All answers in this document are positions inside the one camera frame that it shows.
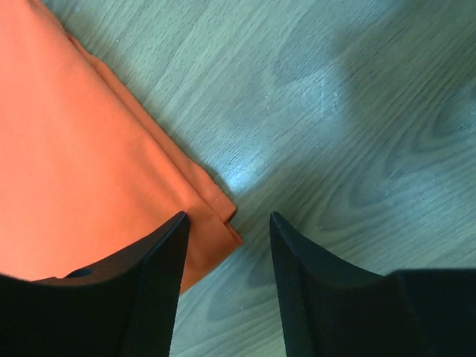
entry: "floor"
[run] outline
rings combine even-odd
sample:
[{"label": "floor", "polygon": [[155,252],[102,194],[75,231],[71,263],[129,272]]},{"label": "floor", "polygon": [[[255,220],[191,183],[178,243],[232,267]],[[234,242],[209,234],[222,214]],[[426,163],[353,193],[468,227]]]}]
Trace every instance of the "floor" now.
[{"label": "floor", "polygon": [[363,268],[476,265],[476,2],[46,0],[239,207],[172,356],[284,356],[280,211]]}]

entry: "laminate floor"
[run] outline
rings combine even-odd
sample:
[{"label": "laminate floor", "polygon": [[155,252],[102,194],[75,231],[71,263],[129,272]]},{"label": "laminate floor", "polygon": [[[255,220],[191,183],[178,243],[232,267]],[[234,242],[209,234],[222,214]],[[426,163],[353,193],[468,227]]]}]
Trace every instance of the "laminate floor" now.
[{"label": "laminate floor", "polygon": [[280,211],[363,268],[476,266],[476,2],[47,0],[233,198],[172,356],[284,356]]}]

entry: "orange fabric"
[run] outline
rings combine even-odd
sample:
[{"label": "orange fabric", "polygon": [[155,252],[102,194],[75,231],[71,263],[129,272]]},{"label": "orange fabric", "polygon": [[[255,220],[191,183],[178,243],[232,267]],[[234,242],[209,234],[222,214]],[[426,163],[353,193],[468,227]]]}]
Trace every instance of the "orange fabric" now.
[{"label": "orange fabric", "polygon": [[191,221],[182,291],[241,239],[235,206],[40,0],[0,0],[0,272],[62,277]]}]

